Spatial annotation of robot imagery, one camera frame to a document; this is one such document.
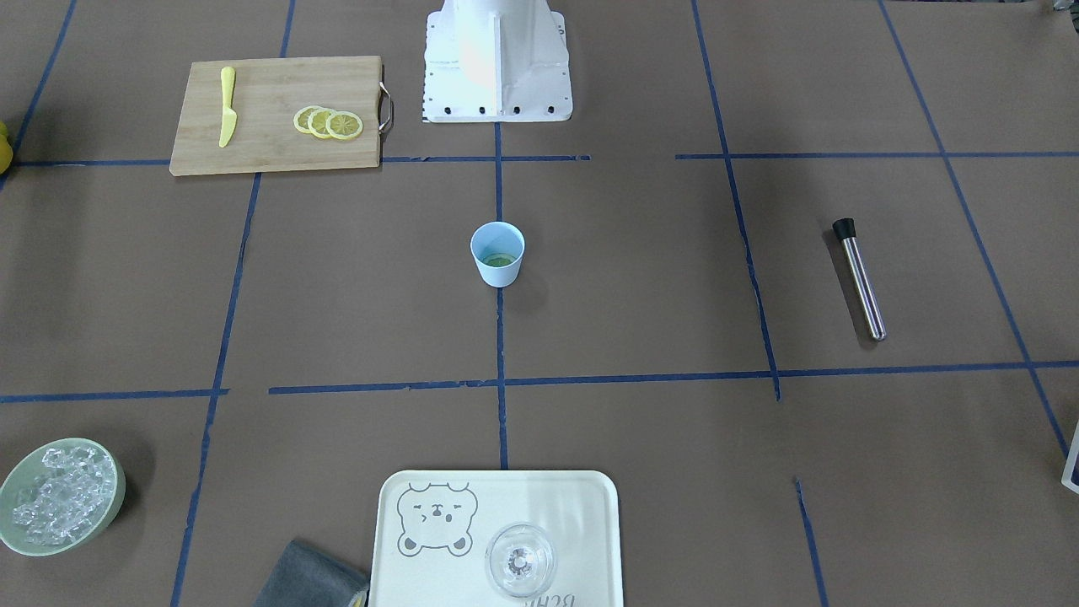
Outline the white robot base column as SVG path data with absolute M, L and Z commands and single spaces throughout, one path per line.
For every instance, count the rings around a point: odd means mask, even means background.
M 425 122 L 572 118 L 566 20 L 546 1 L 446 1 L 425 35 Z

